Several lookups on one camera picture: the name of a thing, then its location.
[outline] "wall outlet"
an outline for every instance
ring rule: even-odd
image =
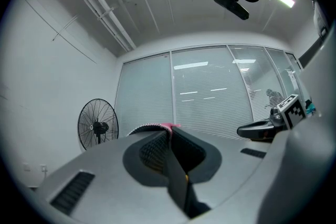
[[[29,163],[23,163],[23,171],[30,172],[30,165],[29,165]]]
[[[40,167],[41,167],[41,171],[42,171],[42,172],[47,172],[47,171],[48,171],[48,167],[47,167],[47,165],[45,165],[45,164],[40,164]]]

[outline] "fan stand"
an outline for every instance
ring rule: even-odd
[[[98,144],[100,144],[100,134],[96,134],[97,138],[98,138]]]

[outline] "standing fan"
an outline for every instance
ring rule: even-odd
[[[79,114],[78,137],[85,149],[119,136],[117,115],[113,107],[103,99],[88,102]]]

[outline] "window blinds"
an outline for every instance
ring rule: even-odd
[[[287,96],[291,94],[301,95],[299,85],[294,77],[293,71],[283,51],[266,49],[278,69],[282,82],[284,83]]]
[[[124,64],[115,107],[119,137],[142,124],[173,122],[169,54]]]
[[[253,118],[244,82],[228,49],[175,52],[172,61],[177,123],[242,139],[237,128]]]
[[[245,79],[254,121],[269,118],[270,108],[286,96],[264,48],[230,46]]]

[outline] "ceiling light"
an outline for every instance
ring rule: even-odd
[[[293,0],[280,0],[280,1],[284,2],[290,8],[292,8],[295,3]]]
[[[254,63],[256,59],[236,59],[232,63]]]
[[[180,93],[180,95],[183,95],[183,94],[191,94],[191,93],[198,93],[198,92],[182,92],[182,93]]]
[[[208,62],[196,62],[196,63],[189,63],[187,65],[181,65],[181,66],[174,66],[174,69],[184,69],[184,68],[190,68],[190,67],[202,67],[207,66]]]
[[[222,88],[222,89],[215,89],[215,90],[211,90],[210,92],[214,92],[214,91],[222,91],[222,90],[226,90],[227,88]]]

